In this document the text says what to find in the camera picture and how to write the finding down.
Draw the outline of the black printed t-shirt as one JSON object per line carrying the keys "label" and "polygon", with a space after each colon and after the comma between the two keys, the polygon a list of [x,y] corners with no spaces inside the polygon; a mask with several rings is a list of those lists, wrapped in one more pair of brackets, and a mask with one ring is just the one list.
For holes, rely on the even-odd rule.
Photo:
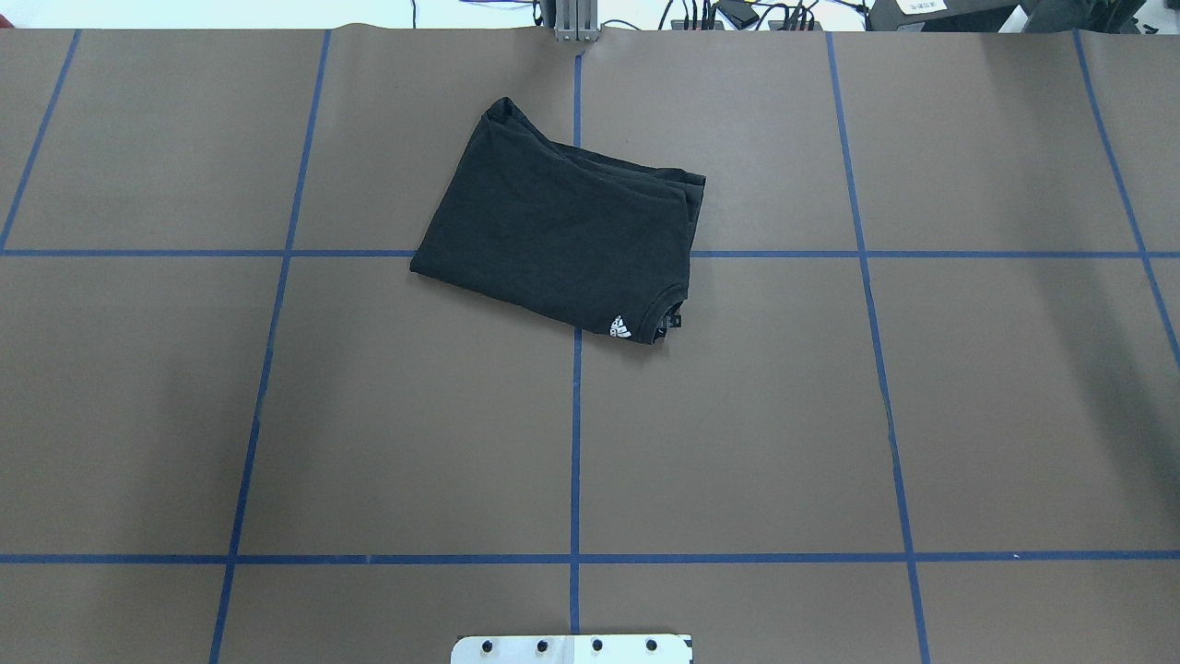
{"label": "black printed t-shirt", "polygon": [[505,97],[468,136],[409,269],[653,346],[682,324],[703,199],[703,175],[551,140]]}

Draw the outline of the brown paper table cover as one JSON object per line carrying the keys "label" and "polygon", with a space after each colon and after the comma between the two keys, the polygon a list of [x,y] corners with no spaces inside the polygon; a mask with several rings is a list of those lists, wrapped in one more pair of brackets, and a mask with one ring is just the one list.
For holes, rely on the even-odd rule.
{"label": "brown paper table cover", "polygon": [[[502,97],[640,346],[409,272]],[[1176,662],[1176,37],[5,29],[4,660]]]}

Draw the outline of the black label printer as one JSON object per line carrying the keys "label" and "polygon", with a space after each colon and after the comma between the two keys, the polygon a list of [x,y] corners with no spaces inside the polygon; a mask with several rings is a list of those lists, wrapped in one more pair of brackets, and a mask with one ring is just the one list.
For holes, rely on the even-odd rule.
{"label": "black label printer", "polygon": [[1021,1],[873,1],[867,32],[996,33]]}

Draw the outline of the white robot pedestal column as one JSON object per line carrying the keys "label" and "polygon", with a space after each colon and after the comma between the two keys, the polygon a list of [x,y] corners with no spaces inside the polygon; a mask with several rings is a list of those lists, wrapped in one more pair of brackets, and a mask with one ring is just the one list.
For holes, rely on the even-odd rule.
{"label": "white robot pedestal column", "polygon": [[472,635],[451,663],[694,663],[690,635]]}

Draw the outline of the aluminium frame post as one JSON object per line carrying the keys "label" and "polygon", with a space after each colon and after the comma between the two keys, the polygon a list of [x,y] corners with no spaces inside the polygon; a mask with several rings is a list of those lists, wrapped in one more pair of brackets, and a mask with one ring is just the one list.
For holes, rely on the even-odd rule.
{"label": "aluminium frame post", "polygon": [[557,42],[598,42],[601,21],[596,0],[542,1],[543,24]]}

